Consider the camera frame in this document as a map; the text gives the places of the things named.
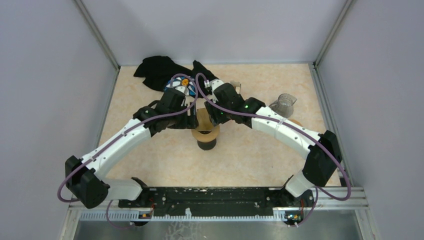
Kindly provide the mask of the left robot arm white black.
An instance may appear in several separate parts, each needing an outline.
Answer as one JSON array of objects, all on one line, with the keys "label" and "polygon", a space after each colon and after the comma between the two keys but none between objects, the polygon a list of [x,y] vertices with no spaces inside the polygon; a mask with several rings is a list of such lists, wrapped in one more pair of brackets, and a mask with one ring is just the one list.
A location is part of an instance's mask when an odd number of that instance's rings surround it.
[{"label": "left robot arm white black", "polygon": [[110,170],[129,152],[167,128],[195,128],[196,102],[186,104],[186,95],[178,89],[166,90],[159,100],[141,107],[125,126],[109,140],[80,158],[65,162],[63,185],[87,209],[106,201],[127,200],[138,207],[149,203],[150,193],[137,178],[110,179]]}]

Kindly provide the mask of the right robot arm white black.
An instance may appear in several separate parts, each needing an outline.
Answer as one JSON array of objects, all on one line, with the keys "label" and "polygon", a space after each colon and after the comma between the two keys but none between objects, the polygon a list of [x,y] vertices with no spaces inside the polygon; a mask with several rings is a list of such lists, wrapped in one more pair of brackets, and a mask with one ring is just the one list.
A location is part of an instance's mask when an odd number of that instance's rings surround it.
[{"label": "right robot arm white black", "polygon": [[274,137],[305,159],[303,169],[284,185],[281,199],[287,206],[295,206],[302,194],[313,186],[324,187],[337,168],[334,160],[342,161],[333,132],[319,133],[304,128],[254,97],[243,99],[233,85],[219,79],[206,83],[206,92],[212,95],[205,106],[214,125],[233,120]]}]

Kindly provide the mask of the orange coffee filter box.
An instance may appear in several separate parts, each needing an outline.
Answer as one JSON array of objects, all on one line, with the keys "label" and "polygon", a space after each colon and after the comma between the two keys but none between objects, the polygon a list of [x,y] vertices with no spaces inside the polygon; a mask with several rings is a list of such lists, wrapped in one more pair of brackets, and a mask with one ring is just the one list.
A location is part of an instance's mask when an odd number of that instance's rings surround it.
[{"label": "orange coffee filter box", "polygon": [[235,89],[235,91],[236,91],[237,94],[240,94],[241,93],[242,85],[241,85],[240,82],[238,82],[238,81],[231,81],[230,84],[233,86],[233,88]]}]

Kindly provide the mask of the brown paper coffee filter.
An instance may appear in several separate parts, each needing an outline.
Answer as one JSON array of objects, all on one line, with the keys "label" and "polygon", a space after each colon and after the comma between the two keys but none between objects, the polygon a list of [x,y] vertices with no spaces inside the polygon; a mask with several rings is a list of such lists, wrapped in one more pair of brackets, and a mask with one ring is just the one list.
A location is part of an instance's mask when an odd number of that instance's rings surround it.
[{"label": "brown paper coffee filter", "polygon": [[211,122],[210,115],[206,108],[198,108],[196,110],[196,118],[198,126],[195,128],[199,132],[211,132],[214,125]]}]

